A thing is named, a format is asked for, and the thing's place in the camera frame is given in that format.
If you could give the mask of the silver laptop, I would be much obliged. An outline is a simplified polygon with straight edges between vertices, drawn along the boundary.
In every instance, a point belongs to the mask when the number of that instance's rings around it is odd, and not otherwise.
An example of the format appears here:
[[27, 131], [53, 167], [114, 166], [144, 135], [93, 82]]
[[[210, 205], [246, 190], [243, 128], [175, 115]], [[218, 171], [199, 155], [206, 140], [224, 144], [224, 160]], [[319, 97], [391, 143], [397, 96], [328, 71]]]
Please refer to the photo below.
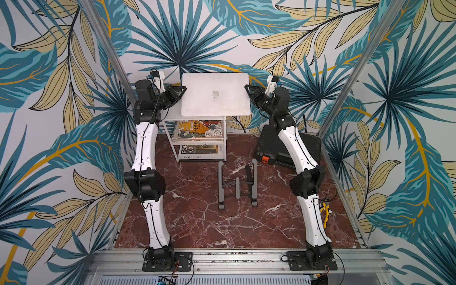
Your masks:
[[186, 91], [181, 98], [181, 115], [190, 116], [248, 116], [251, 103], [245, 86], [246, 73], [184, 73], [182, 85]]

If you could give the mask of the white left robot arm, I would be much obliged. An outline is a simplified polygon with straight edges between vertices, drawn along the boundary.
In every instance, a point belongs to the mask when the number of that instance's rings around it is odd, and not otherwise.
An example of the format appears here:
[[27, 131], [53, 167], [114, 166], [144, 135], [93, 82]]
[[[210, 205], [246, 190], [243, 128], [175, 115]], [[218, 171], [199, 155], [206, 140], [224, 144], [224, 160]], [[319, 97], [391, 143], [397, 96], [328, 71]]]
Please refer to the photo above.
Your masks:
[[137, 146], [133, 165], [125, 172], [124, 179], [146, 214], [150, 236], [144, 256], [146, 266], [173, 268], [176, 266], [175, 252], [163, 210], [166, 182], [157, 171], [155, 154], [162, 111], [176, 105], [186, 87], [170, 85], [158, 89], [152, 81], [140, 80], [135, 88], [138, 95], [134, 113]]

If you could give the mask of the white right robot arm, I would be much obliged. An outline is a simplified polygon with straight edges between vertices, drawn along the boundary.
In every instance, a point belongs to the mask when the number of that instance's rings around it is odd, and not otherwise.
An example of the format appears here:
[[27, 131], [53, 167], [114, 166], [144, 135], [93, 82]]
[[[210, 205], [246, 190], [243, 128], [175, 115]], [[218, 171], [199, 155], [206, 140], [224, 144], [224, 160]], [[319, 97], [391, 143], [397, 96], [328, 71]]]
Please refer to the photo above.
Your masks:
[[270, 116], [270, 126], [285, 145], [296, 169], [290, 181], [292, 193], [298, 197], [306, 231], [304, 259], [311, 269], [328, 268], [333, 253], [331, 239], [326, 235], [319, 209], [319, 187], [325, 171], [314, 160], [302, 141], [296, 120], [289, 111], [290, 94], [284, 87], [277, 87], [273, 95], [262, 87], [245, 85], [253, 105]]

